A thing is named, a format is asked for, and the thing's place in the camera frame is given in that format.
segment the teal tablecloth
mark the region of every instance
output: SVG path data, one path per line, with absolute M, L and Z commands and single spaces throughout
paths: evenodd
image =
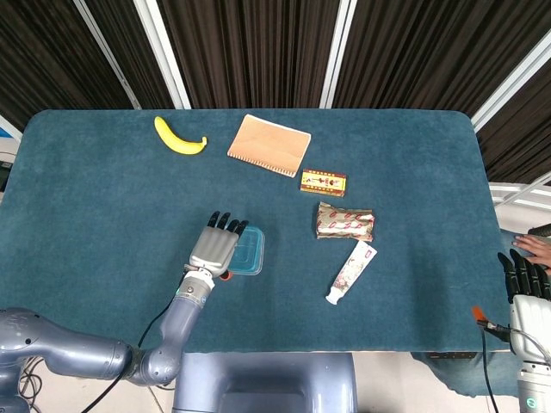
M 302 193 L 300 174 L 227 157 L 247 113 L 310 132 L 301 166 L 347 174 L 346 196 Z M 206 150 L 170 151 L 156 115 L 187 139 L 208 136 Z M 315 239 L 320 200 L 376 216 L 379 253 L 337 306 L 325 295 L 355 242 Z M 1 305 L 135 344 L 214 210 L 264 231 L 263 271 L 217 283 L 188 351 L 479 350 L 471 306 L 507 322 L 498 225 L 469 118 L 421 110 L 38 114 L 0 206 Z

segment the banana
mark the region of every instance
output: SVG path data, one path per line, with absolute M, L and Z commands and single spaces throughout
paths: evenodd
M 184 155 L 196 155 L 207 146 L 207 137 L 203 136 L 202 142 L 188 142 L 178 138 L 160 116 L 155 117 L 155 129 L 158 136 L 163 140 L 164 144 L 171 148 L 174 152 Z

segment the spiral notebook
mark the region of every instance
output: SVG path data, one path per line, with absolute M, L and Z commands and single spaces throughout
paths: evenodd
M 310 133 L 247 114 L 227 155 L 294 178 L 308 144 Z

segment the plastic container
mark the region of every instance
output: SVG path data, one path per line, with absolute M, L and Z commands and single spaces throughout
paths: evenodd
M 255 226 L 247 226 L 235 247 L 228 271 L 235 275 L 257 275 L 264 259 L 264 234 Z

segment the finger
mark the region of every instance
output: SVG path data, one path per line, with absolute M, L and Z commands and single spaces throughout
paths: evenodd
M 551 267 L 551 258 L 548 256 L 527 256 L 526 259 L 533 264 L 543 264 L 546 267 Z
M 218 225 L 216 225 L 216 227 L 220 228 L 221 230 L 226 228 L 228 218 L 230 218 L 230 213 L 224 213 L 224 215 L 222 215 L 222 218 L 220 218 L 220 221 L 218 221 Z
M 517 269 L 518 284 L 520 285 L 520 293 L 531 295 L 532 289 L 530 288 L 530 281 L 528 277 L 528 271 L 526 270 L 526 261 L 515 250 L 509 251 L 511 258 L 515 262 L 515 268 Z
M 544 243 L 540 238 L 533 235 L 522 235 L 521 237 L 517 237 L 517 239 L 519 238 L 521 238 L 526 243 L 533 243 L 534 245 L 539 245 L 541 247 L 547 246 L 547 244 Z
M 526 262 L 526 268 L 528 270 L 528 277 L 530 278 L 530 287 L 532 288 L 532 295 L 538 299 L 542 297 L 542 285 L 540 284 L 540 278 L 537 275 L 536 268 Z
M 520 248 L 521 250 L 528 251 L 532 254 L 542 253 L 542 247 L 534 245 L 532 243 L 525 243 L 523 241 L 519 241 L 519 242 L 513 243 L 513 245 Z
M 241 237 L 241 234 L 243 234 L 243 231 L 245 230 L 247 224 L 249 224 L 249 221 L 241 221 L 238 227 L 235 229 L 235 233 Z
M 542 286 L 542 297 L 544 299 L 551 300 L 551 285 L 549 285 L 548 275 L 545 274 L 545 270 L 541 265 L 536 264 L 534 265 L 534 268 L 536 269 L 537 276 L 540 280 L 540 285 Z
M 216 220 L 218 219 L 219 215 L 220 215 L 220 211 L 216 211 L 215 213 L 213 213 L 210 219 L 208 220 L 207 226 L 212 226 L 214 228 L 214 226 L 216 225 Z
M 520 293 L 520 286 L 518 285 L 517 272 L 513 263 L 504 254 L 498 253 L 498 259 L 503 265 L 503 271 L 505 273 L 505 288 L 507 289 L 507 299 L 510 304 L 513 304 L 513 297 Z
M 232 222 L 230 222 L 230 224 L 227 226 L 227 230 L 229 232 L 233 232 L 235 230 L 235 227 L 238 226 L 239 224 L 239 220 L 238 219 L 234 219 Z

